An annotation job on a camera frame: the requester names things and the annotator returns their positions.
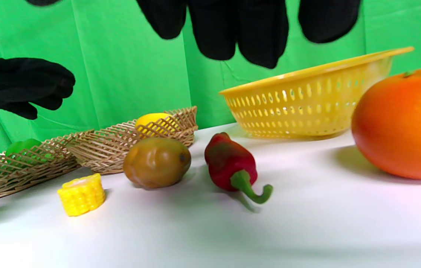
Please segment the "gloved hand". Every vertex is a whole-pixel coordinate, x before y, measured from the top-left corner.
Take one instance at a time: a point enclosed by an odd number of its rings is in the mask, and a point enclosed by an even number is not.
[[[27,0],[51,5],[58,0]],[[289,22],[285,0],[137,0],[154,31],[163,39],[179,36],[189,8],[200,52],[226,61],[241,54],[251,63],[275,68],[287,46]],[[311,42],[336,41],[358,20],[361,0],[301,0],[298,20]]]
[[[57,110],[71,96],[75,76],[57,63],[43,59],[0,59],[0,109],[37,119],[38,105]]]

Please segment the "lemon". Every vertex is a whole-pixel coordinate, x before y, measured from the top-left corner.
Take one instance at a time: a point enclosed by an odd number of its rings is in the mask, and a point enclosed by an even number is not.
[[[139,117],[136,121],[136,126],[143,125],[146,126],[150,122],[158,122],[158,120],[163,119],[164,121],[168,120],[168,118],[172,117],[171,114],[166,114],[164,112],[155,112],[153,114],[145,114],[142,117]],[[170,132],[173,132],[174,129],[172,127],[167,128]],[[147,130],[143,129],[142,127],[138,127],[138,131],[141,131],[143,134],[146,134]]]

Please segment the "yellow colander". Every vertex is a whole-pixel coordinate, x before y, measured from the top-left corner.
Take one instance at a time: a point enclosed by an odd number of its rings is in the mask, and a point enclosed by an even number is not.
[[[360,97],[389,75],[392,57],[413,47],[306,68],[221,91],[237,123],[262,138],[347,130]]]

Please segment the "corn cob piece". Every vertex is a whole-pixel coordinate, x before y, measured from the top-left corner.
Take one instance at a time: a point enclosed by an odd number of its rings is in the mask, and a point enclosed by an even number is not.
[[[58,194],[69,217],[83,215],[105,202],[105,190],[99,173],[63,184]]]

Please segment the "toy orange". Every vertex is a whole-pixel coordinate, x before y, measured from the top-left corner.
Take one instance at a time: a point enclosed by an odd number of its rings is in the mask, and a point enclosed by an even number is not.
[[[372,86],[355,108],[351,128],[356,146],[372,164],[421,179],[421,70]]]

